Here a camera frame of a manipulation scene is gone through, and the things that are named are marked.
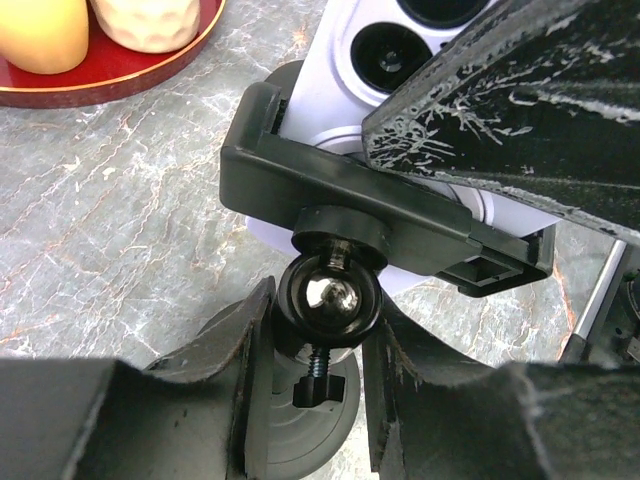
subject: black bracket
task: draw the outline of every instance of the black bracket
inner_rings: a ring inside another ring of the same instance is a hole
[[[520,239],[419,185],[349,157],[277,135],[286,102],[270,83],[250,86],[220,153],[220,199],[231,210],[293,230],[308,207],[348,207],[388,228],[389,264],[442,278],[482,297],[547,278],[555,229]]]

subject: gray marble surface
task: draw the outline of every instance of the gray marble surface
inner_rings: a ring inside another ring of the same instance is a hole
[[[280,274],[289,259],[220,205],[218,150],[244,89],[304,57],[323,4],[230,1],[196,61],[150,91],[79,109],[0,109],[0,355],[144,366]],[[546,281],[473,300],[430,280],[396,301],[481,361],[554,361],[610,246],[561,224]],[[376,478],[363,412],[313,478]]]

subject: metal rod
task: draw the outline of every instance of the metal rod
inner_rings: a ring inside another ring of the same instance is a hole
[[[584,340],[587,340],[587,337],[589,336],[589,332],[593,327],[593,322],[595,321],[598,311],[602,306],[602,302],[604,301],[609,285],[613,280],[616,269],[620,264],[622,254],[624,253],[626,246],[627,244],[622,240],[616,240],[613,244],[611,252],[609,252],[609,257],[600,271],[600,276],[598,277],[596,286],[591,293],[591,297],[589,297],[587,305],[576,323],[576,328],[573,330],[573,333],[582,337]]]

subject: metal ball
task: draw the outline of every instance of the metal ball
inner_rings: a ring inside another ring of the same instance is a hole
[[[309,307],[330,323],[350,320],[358,311],[360,298],[353,282],[327,273],[314,274],[306,288]]]

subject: screw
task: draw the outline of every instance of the screw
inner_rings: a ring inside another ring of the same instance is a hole
[[[313,347],[309,362],[309,377],[322,378],[329,374],[329,359],[331,352],[328,348]]]

